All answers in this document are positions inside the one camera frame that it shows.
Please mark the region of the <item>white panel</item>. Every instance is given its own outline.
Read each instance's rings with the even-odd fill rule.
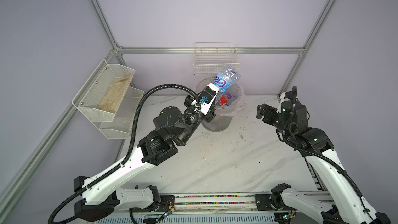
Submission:
[[[278,93],[296,61],[296,54],[239,54],[240,85],[246,94]],[[127,67],[135,69],[134,85],[148,91],[165,83],[176,83],[195,90],[205,77],[193,75],[192,54],[124,54]],[[161,94],[184,94],[165,89]]]
[[[122,46],[303,46],[326,0],[99,0]]]
[[[1,0],[0,9],[2,194],[110,46],[87,0]]]
[[[338,0],[292,85],[376,211],[396,216],[397,0]]]

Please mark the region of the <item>aluminum frame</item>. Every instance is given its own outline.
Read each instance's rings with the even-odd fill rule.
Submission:
[[[105,15],[100,7],[98,0],[88,0],[93,12],[107,37],[108,42],[112,46],[111,51],[107,54],[105,60],[110,62],[112,59],[117,58],[119,62],[125,66],[122,54],[193,54],[194,47],[120,47],[112,31],[106,21]],[[239,47],[238,52],[242,54],[298,54],[297,60],[292,67],[289,76],[286,78],[285,83],[280,92],[286,91],[296,75],[298,69],[303,63],[306,54],[310,50],[316,37],[318,36],[321,28],[323,27],[327,17],[335,5],[336,0],[327,0],[316,24],[314,25],[304,47]],[[102,70],[104,64],[100,64],[97,69],[91,74],[89,79],[84,84],[84,87],[79,91],[81,97],[87,92],[93,80],[97,77],[98,73]],[[52,147],[56,144],[59,137],[68,127],[77,109],[70,104],[62,116],[58,119],[50,132],[44,138],[39,147],[35,150],[33,155],[29,158],[22,170],[13,179],[12,183],[0,197],[0,224],[3,223],[9,214],[12,212],[21,196],[32,182],[38,168],[51,151]]]
[[[301,194],[304,194],[306,196],[309,196],[313,198],[314,200],[321,201],[321,202],[326,202],[329,204],[333,204],[333,198],[331,197],[330,193],[327,191],[301,191]],[[211,197],[212,195],[256,195],[256,194],[271,194],[271,192],[223,192],[223,193],[183,193],[183,194],[161,194],[161,195],[174,195],[174,196],[198,196],[198,195],[206,195],[207,197],[189,197],[189,198],[175,198],[175,202],[209,202],[209,201],[225,201],[229,202],[231,201],[240,201],[241,197],[217,197],[213,198]],[[253,202],[255,201],[255,197],[242,197],[242,201],[250,201]],[[212,205],[212,204],[192,204],[192,205],[175,205],[177,211],[173,213],[173,217],[179,217],[179,216],[185,216],[189,215],[190,217],[196,217],[200,215],[206,215],[206,214],[238,214],[241,216],[244,216],[246,214],[266,214],[266,213],[281,213],[281,212],[286,212],[287,210],[276,210],[276,211],[258,211],[256,203],[248,203],[248,204],[219,204],[219,205]],[[142,218],[143,216],[147,215],[160,215],[162,214],[161,212],[144,212],[144,213],[134,213],[135,219],[138,223],[140,223],[138,220],[139,218]],[[118,209],[115,210],[111,215],[105,217],[103,221],[99,220],[94,222],[96,223],[108,223],[108,219],[114,219],[114,223],[129,223],[129,213],[127,210],[124,209]],[[87,221],[82,221],[82,224],[89,224]],[[169,223],[178,223],[178,221],[169,221]]]
[[[202,51],[214,50],[202,47]],[[230,47],[218,47],[219,51],[231,51]],[[303,47],[237,47],[239,54],[302,54]],[[194,54],[195,47],[119,47],[120,54]]]
[[[331,10],[335,6],[337,0],[327,0],[325,6],[322,9],[321,14],[319,15],[314,27],[311,30],[310,35],[307,38],[307,41],[305,42],[304,45],[304,52],[303,54],[299,54],[297,57],[297,60],[295,64],[293,65],[289,75],[286,78],[286,81],[284,82],[281,90],[279,91],[279,95],[281,95],[282,92],[286,92],[293,81],[294,77],[296,76],[297,72],[299,71],[299,68],[301,64],[304,62],[304,59],[306,58],[308,52],[310,51],[313,43],[315,42],[316,37],[318,36],[319,32],[321,31],[323,25],[325,24],[328,16],[330,15]]]

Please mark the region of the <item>beige cloth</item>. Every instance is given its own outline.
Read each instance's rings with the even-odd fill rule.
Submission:
[[[109,85],[108,91],[98,104],[98,109],[110,113],[116,113],[117,107],[123,99],[124,92],[126,92],[131,78],[132,76],[130,75],[114,80]]]

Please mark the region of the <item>black cable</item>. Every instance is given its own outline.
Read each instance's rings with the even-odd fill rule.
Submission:
[[[132,221],[134,224],[138,224],[137,221],[135,221],[135,220],[134,220],[134,217],[132,216],[132,209],[131,209],[131,208],[129,209],[129,211],[130,211],[130,218],[131,218],[131,221]]]
[[[328,157],[325,157],[324,155],[319,155],[318,153],[315,152],[311,152],[311,151],[307,151],[304,150],[298,146],[295,146],[293,143],[291,143],[287,138],[286,138],[286,130],[287,127],[289,126],[289,123],[292,121],[293,119],[293,115],[296,113],[296,98],[297,98],[297,87],[293,86],[292,88],[292,108],[290,111],[290,115],[286,121],[285,126],[283,127],[283,131],[282,131],[282,139],[283,141],[289,145],[290,147],[294,148],[295,151],[300,151],[315,157],[319,157],[320,159],[323,159],[324,161],[330,163],[333,167],[335,167],[337,169],[337,171],[343,175],[343,177],[345,177],[345,179],[347,180],[347,182],[351,185],[351,187],[353,188],[353,190],[355,191],[356,195],[359,197],[359,199],[362,202],[362,206],[364,208],[364,211],[369,215],[369,217],[371,218],[372,221],[374,221],[371,217],[371,215],[369,214],[369,212],[367,211],[361,197],[363,196],[363,194],[361,193],[361,191],[359,190],[358,186],[355,184],[355,182],[351,179],[351,177],[347,174],[347,172],[345,170],[343,170],[340,166],[338,166],[335,162],[333,162],[333,160],[331,160]]]
[[[185,112],[184,114],[186,114],[186,115],[193,115],[193,114],[195,114],[195,113],[197,113],[197,112]]]
[[[142,106],[144,105],[144,102],[147,100],[147,98],[154,92],[157,92],[159,90],[162,89],[166,89],[166,88],[176,88],[176,89],[181,89],[184,90],[185,92],[188,92],[190,95],[192,95],[194,97],[194,99],[196,100],[196,102],[200,102],[199,96],[190,88],[182,86],[182,85],[178,85],[178,84],[163,84],[157,87],[154,87],[152,89],[150,89],[146,94],[144,94],[144,96],[142,97],[142,99],[140,100],[140,102],[138,103],[137,109],[135,111],[135,115],[134,115],[134,120],[132,122],[132,128],[131,128],[131,139],[130,139],[130,145],[129,145],[129,149],[127,150],[127,154],[126,157],[123,159],[123,161],[121,163],[119,163],[118,165],[116,165],[115,167],[113,167],[112,169],[110,169],[109,171],[107,171],[105,174],[103,174],[102,176],[98,177],[97,179],[95,179],[94,181],[92,181],[90,184],[87,185],[87,187],[82,188],[81,190],[75,192],[73,195],[71,195],[70,197],[68,197],[65,201],[63,201],[50,215],[47,223],[48,224],[66,224],[68,222],[71,222],[73,220],[76,220],[77,217],[70,217],[68,219],[62,220],[62,221],[58,221],[55,222],[54,218],[57,215],[57,213],[59,211],[61,211],[61,209],[63,207],[65,207],[66,204],[68,204],[70,201],[72,201],[73,199],[75,199],[77,196],[81,195],[83,192],[85,192],[87,189],[92,188],[95,184],[99,183],[100,181],[104,180],[106,177],[108,177],[109,175],[111,175],[113,172],[117,171],[120,167],[121,164],[126,164],[127,161],[130,159],[132,150],[134,148],[134,141],[135,141],[135,133],[137,131],[137,123],[138,123],[138,117],[140,115]]]
[[[201,105],[197,106],[196,104],[193,104],[192,106],[190,106],[190,107],[188,107],[187,109],[185,109],[184,114],[194,114],[194,113],[197,113],[197,112],[192,112],[193,110],[195,110],[195,108],[200,109],[200,108],[201,108]]]
[[[292,125],[294,125],[295,122],[290,122],[289,126],[287,127],[287,130],[289,130],[290,136],[294,139],[296,139],[296,136],[292,133]]]
[[[373,220],[373,218],[372,218],[371,215],[369,214],[368,210],[366,209],[365,204],[364,204],[363,201],[362,201],[362,197],[360,197],[359,199],[361,199],[361,203],[362,203],[362,206],[363,206],[363,208],[364,208],[363,211],[366,212],[366,213],[368,214],[369,218],[375,223],[375,220]]]

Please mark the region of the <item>blue bottle label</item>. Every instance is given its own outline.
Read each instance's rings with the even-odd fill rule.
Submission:
[[[224,93],[227,88],[231,86],[229,82],[224,80],[224,78],[218,73],[213,81],[213,84],[220,89],[220,92]]]

